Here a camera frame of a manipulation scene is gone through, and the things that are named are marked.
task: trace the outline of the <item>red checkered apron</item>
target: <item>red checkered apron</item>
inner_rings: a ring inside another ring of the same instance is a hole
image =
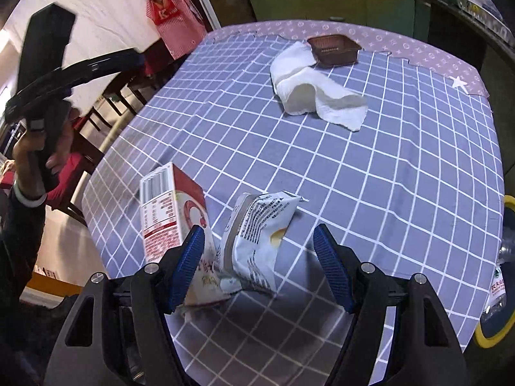
[[[206,30],[193,14],[190,0],[147,0],[147,16],[174,59],[190,53],[204,39]]]

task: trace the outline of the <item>white towel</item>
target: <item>white towel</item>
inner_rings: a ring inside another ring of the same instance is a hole
[[[272,61],[270,76],[284,111],[290,115],[317,112],[323,120],[359,131],[368,110],[365,98],[310,68],[314,64],[311,48],[302,42]]]

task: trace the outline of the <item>blue gripper pad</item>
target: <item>blue gripper pad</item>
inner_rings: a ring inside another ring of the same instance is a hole
[[[352,276],[335,250],[339,245],[324,224],[318,225],[313,231],[313,246],[336,303],[343,306],[348,313],[354,313],[356,301],[352,294]]]
[[[186,237],[184,242],[186,243],[186,245],[183,244],[184,251],[172,275],[172,286],[168,300],[172,312],[184,302],[193,275],[200,262],[200,257],[204,252],[204,229],[200,226],[197,227],[192,234]]]

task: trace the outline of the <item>tablecloth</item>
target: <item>tablecloth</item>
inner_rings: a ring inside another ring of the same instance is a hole
[[[326,24],[313,23],[320,32]],[[310,200],[279,248],[276,297],[241,292],[168,319],[181,361],[201,385],[324,383],[350,318],[313,252],[320,222],[387,274],[424,273],[462,348],[488,296],[503,177],[487,99],[452,88],[427,66],[362,50],[353,66],[321,69],[366,96],[359,132],[316,115],[287,116],[269,66],[291,43],[208,35],[122,132],[84,192],[84,215],[111,277],[144,264],[138,184],[169,161],[203,187],[217,243],[242,192],[287,190]],[[388,312],[373,382],[386,368],[393,317]]]

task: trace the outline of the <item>brown plastic basket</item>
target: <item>brown plastic basket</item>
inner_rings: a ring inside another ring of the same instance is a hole
[[[345,35],[310,37],[315,59],[325,67],[339,67],[357,62],[357,51],[361,46]]]

